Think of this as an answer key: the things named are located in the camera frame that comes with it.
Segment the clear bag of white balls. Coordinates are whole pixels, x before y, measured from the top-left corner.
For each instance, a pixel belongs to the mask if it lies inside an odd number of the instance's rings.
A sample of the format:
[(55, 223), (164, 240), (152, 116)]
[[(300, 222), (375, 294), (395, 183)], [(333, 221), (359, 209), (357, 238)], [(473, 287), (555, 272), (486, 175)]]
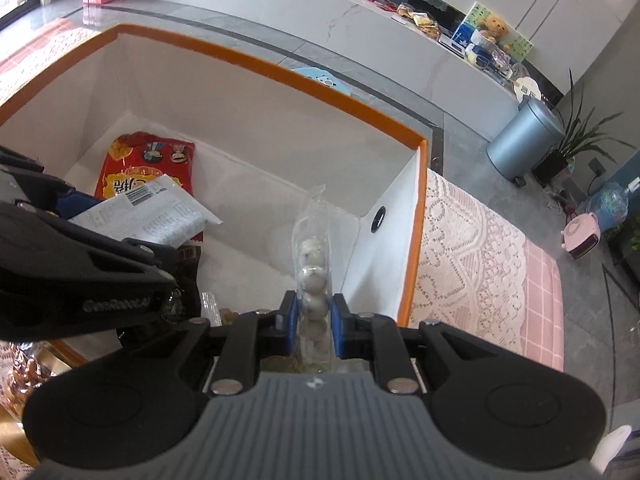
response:
[(326, 372), (332, 361), (330, 299), (332, 292), (330, 222), (324, 185), (312, 188), (292, 233), (292, 256), (298, 307), (300, 369)]

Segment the white clear snack packet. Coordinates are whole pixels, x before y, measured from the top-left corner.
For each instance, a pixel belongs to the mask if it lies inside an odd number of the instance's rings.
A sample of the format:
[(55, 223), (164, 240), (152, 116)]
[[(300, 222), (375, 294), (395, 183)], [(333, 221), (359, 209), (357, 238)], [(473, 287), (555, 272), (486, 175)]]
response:
[(178, 248), (222, 221), (167, 174), (120, 193), (70, 219), (75, 226), (122, 242), (133, 238)]

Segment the red snack bag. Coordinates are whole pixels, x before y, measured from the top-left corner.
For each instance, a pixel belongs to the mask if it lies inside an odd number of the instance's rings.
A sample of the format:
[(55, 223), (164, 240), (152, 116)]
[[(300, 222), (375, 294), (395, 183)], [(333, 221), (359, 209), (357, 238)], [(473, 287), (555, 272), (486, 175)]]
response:
[(106, 200), (162, 174), (192, 193), (195, 144), (138, 131), (123, 134), (108, 148), (94, 196)]

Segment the clear bag of nuts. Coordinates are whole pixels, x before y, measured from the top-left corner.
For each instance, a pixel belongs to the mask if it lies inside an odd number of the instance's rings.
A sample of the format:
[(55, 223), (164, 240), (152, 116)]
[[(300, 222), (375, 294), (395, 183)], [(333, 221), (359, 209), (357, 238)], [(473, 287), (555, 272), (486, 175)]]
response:
[(218, 327), (231, 325), (239, 313), (219, 307), (212, 292), (201, 292), (201, 317), (206, 318), (210, 326)]

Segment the orange cardboard box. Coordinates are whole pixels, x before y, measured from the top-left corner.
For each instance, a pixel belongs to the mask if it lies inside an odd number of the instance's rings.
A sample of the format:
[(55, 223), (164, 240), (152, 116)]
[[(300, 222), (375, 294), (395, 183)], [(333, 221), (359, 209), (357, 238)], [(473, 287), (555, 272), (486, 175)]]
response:
[(143, 131), (195, 144), (192, 193), (217, 216), (195, 283), (235, 312), (295, 290), (292, 233), (326, 189), (332, 292), (406, 325), (420, 256), (427, 144), (397, 120), (292, 70), (192, 37), (118, 25), (1, 107), (1, 151), (91, 195), (111, 143)]

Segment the pink small heater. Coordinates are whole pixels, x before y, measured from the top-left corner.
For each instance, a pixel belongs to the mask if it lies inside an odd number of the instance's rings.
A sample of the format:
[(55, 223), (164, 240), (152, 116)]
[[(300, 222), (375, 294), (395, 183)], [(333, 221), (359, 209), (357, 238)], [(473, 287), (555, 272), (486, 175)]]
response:
[(598, 218), (592, 212), (578, 214), (561, 231), (561, 247), (577, 260), (589, 254), (600, 242)]

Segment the grey metal trash bin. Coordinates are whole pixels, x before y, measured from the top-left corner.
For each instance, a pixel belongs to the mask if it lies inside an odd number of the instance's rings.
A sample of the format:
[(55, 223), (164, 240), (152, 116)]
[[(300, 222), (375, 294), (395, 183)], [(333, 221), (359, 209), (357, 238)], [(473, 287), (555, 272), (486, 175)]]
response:
[(564, 129), (549, 107), (533, 98), (524, 98), (518, 112), (486, 148), (491, 162), (506, 180), (518, 188), (526, 185), (525, 175), (558, 145)]

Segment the blue water jug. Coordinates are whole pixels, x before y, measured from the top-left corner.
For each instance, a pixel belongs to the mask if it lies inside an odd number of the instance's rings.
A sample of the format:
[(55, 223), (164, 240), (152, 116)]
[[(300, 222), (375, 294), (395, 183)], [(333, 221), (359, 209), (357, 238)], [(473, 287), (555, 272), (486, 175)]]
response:
[(596, 194), (587, 198), (579, 208), (582, 214), (593, 214), (602, 233), (617, 228), (628, 214), (626, 188), (617, 182), (607, 183)]

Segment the tall leafy floor plant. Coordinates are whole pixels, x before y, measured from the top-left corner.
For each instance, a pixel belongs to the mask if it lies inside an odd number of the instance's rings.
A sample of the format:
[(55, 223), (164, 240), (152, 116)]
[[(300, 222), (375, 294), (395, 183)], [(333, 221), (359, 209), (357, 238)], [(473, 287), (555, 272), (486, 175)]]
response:
[(570, 166), (570, 161), (575, 159), (578, 154), (593, 152), (610, 162), (616, 162), (616, 159), (602, 148), (603, 143), (616, 143), (633, 150), (636, 148), (634, 144), (616, 138), (612, 133), (604, 130), (605, 126), (622, 116), (623, 112), (602, 117), (594, 122), (595, 107), (587, 114), (582, 114), (585, 99), (584, 85), (574, 83), (571, 70), (568, 71), (568, 79), (570, 80), (570, 90), (566, 96), (570, 100), (570, 112), (567, 117), (564, 117), (558, 108), (553, 111), (561, 123), (563, 133), (561, 140), (548, 151), (548, 154), (532, 171), (533, 177), (543, 188), (548, 188), (553, 179)]

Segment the teddy bear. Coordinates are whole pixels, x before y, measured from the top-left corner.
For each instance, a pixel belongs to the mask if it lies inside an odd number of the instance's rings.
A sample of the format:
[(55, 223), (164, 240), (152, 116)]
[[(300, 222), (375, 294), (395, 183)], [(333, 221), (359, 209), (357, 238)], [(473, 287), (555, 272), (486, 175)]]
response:
[(503, 18), (497, 14), (489, 14), (484, 20), (476, 24), (476, 31), (472, 35), (472, 43), (483, 48), (490, 44), (508, 50), (509, 46), (504, 42), (509, 36), (510, 28)]

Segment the white tv console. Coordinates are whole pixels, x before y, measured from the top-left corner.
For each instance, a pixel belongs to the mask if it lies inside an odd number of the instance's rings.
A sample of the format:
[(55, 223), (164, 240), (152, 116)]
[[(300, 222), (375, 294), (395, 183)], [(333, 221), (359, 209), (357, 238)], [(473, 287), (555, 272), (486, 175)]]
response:
[(518, 111), (513, 94), (368, 0), (164, 0), (286, 32), (390, 78), (493, 139)]

